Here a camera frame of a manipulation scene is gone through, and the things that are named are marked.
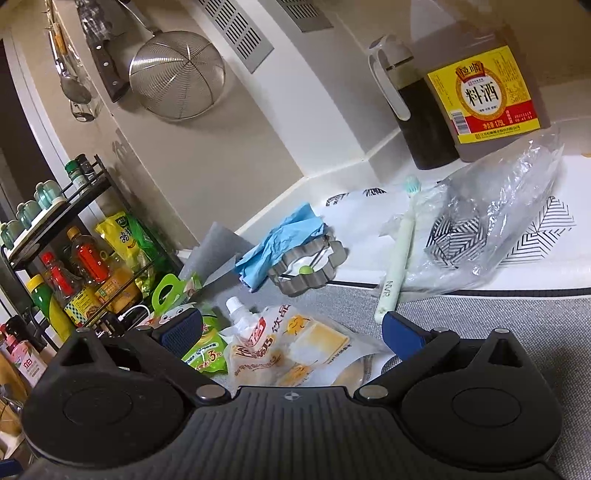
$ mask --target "black metal rack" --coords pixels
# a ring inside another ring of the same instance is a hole
[[[167,260],[168,264],[170,265],[171,271],[178,274],[182,267],[180,260],[175,256],[170,254],[166,248],[162,245],[162,243],[153,235],[149,228],[145,226],[145,224],[141,221],[137,214],[135,214],[132,210],[131,205],[114,182],[111,174],[107,171],[103,162],[101,161],[98,155],[95,155],[96,162],[92,165],[93,167],[99,167],[99,171],[96,172],[96,175],[93,179],[91,179],[88,184],[84,185],[82,188],[77,190],[73,195],[66,196],[66,192],[70,190],[73,186],[73,183],[67,185],[61,192],[66,197],[67,202],[60,206],[55,212],[51,214],[44,222],[43,225],[32,235],[30,239],[19,244],[11,254],[11,259],[9,260],[6,256],[6,252],[4,248],[0,248],[1,257],[3,262],[7,265],[8,269],[12,272],[12,275],[16,279],[17,283],[22,285],[23,289],[27,292],[25,285],[22,284],[22,281],[17,276],[16,272],[18,270],[24,270],[32,261],[37,257],[39,252],[41,252],[65,227],[67,227],[72,221],[80,214],[82,210],[87,208],[92,202],[94,202],[100,195],[106,192],[109,189],[112,189],[118,197],[118,200],[121,202],[123,206],[123,210],[126,213],[132,214],[137,220],[138,223],[141,225],[144,232],[153,241],[154,246],[158,250],[159,256],[157,258],[150,259],[151,261],[144,266],[141,270],[135,272],[134,276],[125,284],[123,285],[115,294],[111,296],[111,298],[102,304],[101,308],[85,323],[85,327],[94,327],[98,323],[100,323],[101,317],[103,316],[105,310],[108,306],[127,288],[131,285],[138,277],[140,277],[147,269],[153,267],[156,263]],[[26,315],[27,312],[19,312],[19,314]],[[58,347],[55,343],[49,338],[49,336],[45,333],[45,328],[41,328],[40,324],[37,323],[33,315],[28,315],[29,319],[35,327],[41,331],[43,338],[54,348],[56,351]]]

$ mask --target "toothbrush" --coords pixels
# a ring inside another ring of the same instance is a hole
[[[404,180],[404,190],[410,198],[408,210],[402,217],[400,229],[392,252],[392,260],[384,279],[384,288],[379,297],[378,308],[375,311],[374,319],[378,325],[382,325],[384,315],[393,312],[398,303],[400,288],[406,274],[406,264],[410,244],[413,241],[415,214],[414,214],[414,196],[421,191],[421,182],[414,176],[409,176]]]

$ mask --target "soy sauce dispenser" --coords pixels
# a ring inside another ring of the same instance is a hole
[[[410,50],[386,35],[369,46],[368,60],[417,168],[429,170],[456,160],[459,155],[446,121]]]

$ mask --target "yellow bottle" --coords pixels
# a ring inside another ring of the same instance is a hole
[[[68,340],[68,337],[74,331],[74,324],[58,304],[50,286],[43,281],[43,277],[35,275],[27,282],[27,289],[31,293],[33,302],[43,312],[45,318],[49,320],[61,341]]]

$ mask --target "yellow label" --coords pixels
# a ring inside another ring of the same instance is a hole
[[[72,321],[61,309],[56,298],[52,295],[49,301],[49,323],[53,329],[57,332],[62,342],[68,340],[68,337],[74,330]]]
[[[99,299],[87,287],[83,288],[64,308],[77,327],[83,326],[99,309]]]
[[[129,268],[118,268],[113,275],[103,283],[98,290],[96,290],[95,295],[101,303],[106,303],[123,285],[131,280],[132,277],[133,273]],[[135,286],[135,283],[132,283],[111,302],[107,309],[113,313],[119,313],[131,301],[138,298],[140,295],[141,293],[138,290],[138,287]]]
[[[540,128],[525,80],[508,46],[452,63],[428,77],[462,144]]]

